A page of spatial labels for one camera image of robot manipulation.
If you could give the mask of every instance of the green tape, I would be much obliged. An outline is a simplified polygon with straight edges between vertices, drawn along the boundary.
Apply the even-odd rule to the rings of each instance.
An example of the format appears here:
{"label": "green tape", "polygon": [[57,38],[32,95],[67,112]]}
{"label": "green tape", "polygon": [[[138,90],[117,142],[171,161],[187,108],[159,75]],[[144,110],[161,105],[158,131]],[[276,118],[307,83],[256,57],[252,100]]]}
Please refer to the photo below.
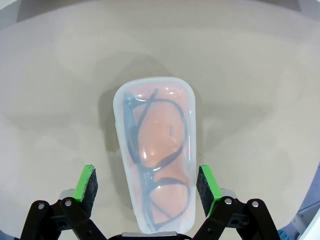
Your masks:
{"label": "green tape", "polygon": [[90,179],[91,174],[93,173],[94,170],[95,170],[95,167],[93,165],[85,165],[83,168],[83,171],[81,173],[79,181],[78,181],[76,188],[74,190],[74,193],[72,195],[72,197],[78,203],[81,203],[82,200],[84,199],[89,179]]}
{"label": "green tape", "polygon": [[203,174],[205,176],[205,179],[209,185],[210,191],[213,195],[213,202],[211,204],[211,208],[210,208],[210,211],[207,216],[207,217],[210,217],[210,215],[212,214],[212,212],[215,208],[215,205],[223,197],[223,193],[222,193],[222,191],[216,181],[216,178],[215,178],[213,172],[211,171],[210,166],[202,165],[201,168],[202,168]]}

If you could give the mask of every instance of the eyeglasses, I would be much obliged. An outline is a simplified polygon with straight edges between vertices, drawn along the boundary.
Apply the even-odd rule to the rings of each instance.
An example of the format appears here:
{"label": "eyeglasses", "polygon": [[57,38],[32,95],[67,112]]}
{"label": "eyeglasses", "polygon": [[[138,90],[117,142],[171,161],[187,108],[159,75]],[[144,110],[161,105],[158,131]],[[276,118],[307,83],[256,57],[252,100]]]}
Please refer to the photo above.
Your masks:
{"label": "eyeglasses", "polygon": [[182,216],[190,203],[183,170],[187,120],[179,104],[156,98],[158,92],[149,99],[125,93],[123,101],[127,149],[138,171],[143,216],[154,231]]}

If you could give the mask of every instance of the white table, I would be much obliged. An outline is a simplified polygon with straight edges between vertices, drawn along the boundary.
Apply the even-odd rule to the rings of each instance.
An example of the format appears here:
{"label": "white table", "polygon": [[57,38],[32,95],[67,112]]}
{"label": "white table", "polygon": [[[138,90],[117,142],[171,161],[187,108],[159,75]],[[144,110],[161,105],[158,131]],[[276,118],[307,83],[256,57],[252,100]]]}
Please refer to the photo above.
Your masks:
{"label": "white table", "polygon": [[[320,159],[319,42],[319,22],[239,0],[90,1],[1,31],[0,229],[19,237],[33,201],[53,204],[94,164],[91,219],[108,237],[138,231],[112,101],[152,76],[193,87],[198,164],[285,226]],[[198,199],[190,235],[203,220]]]}

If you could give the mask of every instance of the table surface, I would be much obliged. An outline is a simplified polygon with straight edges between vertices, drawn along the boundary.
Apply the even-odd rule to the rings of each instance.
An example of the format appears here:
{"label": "table surface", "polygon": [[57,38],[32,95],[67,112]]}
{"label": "table surface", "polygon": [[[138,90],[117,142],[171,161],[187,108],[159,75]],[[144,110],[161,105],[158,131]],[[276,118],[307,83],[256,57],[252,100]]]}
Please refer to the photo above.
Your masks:
{"label": "table surface", "polygon": [[33,201],[53,204],[94,164],[91,219],[108,237],[138,231],[112,103],[153,76],[193,88],[197,164],[285,226],[320,159],[319,42],[319,22],[238,0],[88,1],[0,31],[0,229],[19,237]]}

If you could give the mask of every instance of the silver bolt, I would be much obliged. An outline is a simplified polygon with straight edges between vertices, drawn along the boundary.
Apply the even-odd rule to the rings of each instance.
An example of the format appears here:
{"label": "silver bolt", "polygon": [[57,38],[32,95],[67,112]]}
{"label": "silver bolt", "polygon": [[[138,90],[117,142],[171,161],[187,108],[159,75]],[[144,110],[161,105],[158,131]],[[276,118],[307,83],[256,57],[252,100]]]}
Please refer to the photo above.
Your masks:
{"label": "silver bolt", "polygon": [[230,198],[226,198],[224,202],[228,205],[232,204],[232,200]]}
{"label": "silver bolt", "polygon": [[44,209],[45,205],[43,203],[39,203],[38,205],[38,209],[41,210],[41,209]]}
{"label": "silver bolt", "polygon": [[67,207],[71,206],[71,201],[70,200],[65,201],[64,205],[66,205]]}
{"label": "silver bolt", "polygon": [[259,203],[257,201],[253,201],[252,202],[252,206],[254,206],[255,208],[259,206]]}

